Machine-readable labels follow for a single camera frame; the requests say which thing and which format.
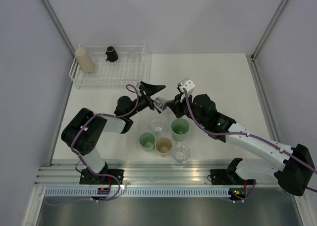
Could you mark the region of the tall green plastic cup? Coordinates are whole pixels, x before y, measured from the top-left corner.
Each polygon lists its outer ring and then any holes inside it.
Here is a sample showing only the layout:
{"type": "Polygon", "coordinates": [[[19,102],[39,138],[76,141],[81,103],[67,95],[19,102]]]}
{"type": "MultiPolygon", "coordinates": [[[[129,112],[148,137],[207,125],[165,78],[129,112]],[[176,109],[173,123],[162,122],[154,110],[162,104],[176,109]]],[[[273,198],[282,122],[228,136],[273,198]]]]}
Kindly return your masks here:
{"type": "Polygon", "coordinates": [[[189,122],[183,118],[175,119],[171,123],[172,138],[175,142],[183,142],[189,132],[189,122]]]}

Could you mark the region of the short green plastic cup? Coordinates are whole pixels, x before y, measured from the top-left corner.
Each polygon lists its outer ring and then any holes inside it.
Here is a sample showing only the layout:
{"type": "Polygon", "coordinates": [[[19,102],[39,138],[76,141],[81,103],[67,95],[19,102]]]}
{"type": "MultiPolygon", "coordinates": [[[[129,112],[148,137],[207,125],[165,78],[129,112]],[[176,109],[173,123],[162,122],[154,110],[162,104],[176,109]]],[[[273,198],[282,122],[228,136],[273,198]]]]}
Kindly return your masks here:
{"type": "Polygon", "coordinates": [[[139,137],[139,144],[146,152],[151,152],[155,148],[156,138],[150,132],[145,132],[139,137]]]}

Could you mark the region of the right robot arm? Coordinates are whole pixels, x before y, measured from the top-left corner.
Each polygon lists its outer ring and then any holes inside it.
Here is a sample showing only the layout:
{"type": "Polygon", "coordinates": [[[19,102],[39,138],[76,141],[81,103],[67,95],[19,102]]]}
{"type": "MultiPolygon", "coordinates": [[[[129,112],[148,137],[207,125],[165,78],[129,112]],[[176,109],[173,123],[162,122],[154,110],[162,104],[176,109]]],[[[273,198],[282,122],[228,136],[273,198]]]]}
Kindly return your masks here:
{"type": "Polygon", "coordinates": [[[317,170],[306,146],[292,147],[250,132],[236,120],[218,112],[215,102],[206,94],[196,97],[178,94],[174,100],[167,101],[166,107],[177,118],[191,119],[209,137],[241,147],[269,162],[273,166],[273,178],[286,192],[303,196],[305,190],[313,190],[308,184],[317,170]]]}

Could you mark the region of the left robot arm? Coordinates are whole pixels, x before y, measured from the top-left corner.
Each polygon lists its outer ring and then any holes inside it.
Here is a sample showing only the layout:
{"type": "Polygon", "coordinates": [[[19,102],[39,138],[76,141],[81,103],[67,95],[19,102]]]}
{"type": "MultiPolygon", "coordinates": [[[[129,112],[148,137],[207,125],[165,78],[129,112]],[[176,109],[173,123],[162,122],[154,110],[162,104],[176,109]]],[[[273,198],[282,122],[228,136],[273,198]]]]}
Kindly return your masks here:
{"type": "Polygon", "coordinates": [[[91,173],[91,179],[96,184],[104,184],[109,176],[108,166],[96,148],[101,134],[127,133],[133,125],[132,116],[146,108],[158,110],[151,96],[165,88],[165,85],[152,85],[143,81],[136,87],[127,84],[126,89],[136,94],[135,100],[121,96],[117,100],[114,114],[94,113],[88,108],[82,108],[62,131],[61,140],[91,173]]]}

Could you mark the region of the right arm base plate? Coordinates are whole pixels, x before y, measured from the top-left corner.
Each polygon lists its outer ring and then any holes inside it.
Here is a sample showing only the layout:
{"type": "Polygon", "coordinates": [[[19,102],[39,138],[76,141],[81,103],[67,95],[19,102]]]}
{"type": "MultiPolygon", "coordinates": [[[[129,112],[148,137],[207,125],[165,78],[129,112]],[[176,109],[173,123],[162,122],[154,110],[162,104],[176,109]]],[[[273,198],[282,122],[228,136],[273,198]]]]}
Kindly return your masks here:
{"type": "Polygon", "coordinates": [[[227,174],[225,169],[211,169],[210,180],[212,185],[253,185],[254,179],[243,180],[236,173],[227,174]]]}

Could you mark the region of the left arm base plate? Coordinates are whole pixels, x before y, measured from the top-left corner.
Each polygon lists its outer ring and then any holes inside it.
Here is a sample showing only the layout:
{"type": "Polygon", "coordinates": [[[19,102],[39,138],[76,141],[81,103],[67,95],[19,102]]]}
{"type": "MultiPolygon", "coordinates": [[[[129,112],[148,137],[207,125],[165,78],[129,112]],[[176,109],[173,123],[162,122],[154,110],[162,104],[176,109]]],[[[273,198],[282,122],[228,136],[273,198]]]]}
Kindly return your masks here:
{"type": "MultiPolygon", "coordinates": [[[[118,179],[120,184],[124,178],[123,169],[109,169],[107,174],[110,174],[118,179]]],[[[92,174],[88,169],[83,169],[81,171],[81,176],[79,180],[81,185],[118,185],[117,181],[109,176],[97,176],[92,174]]]]}

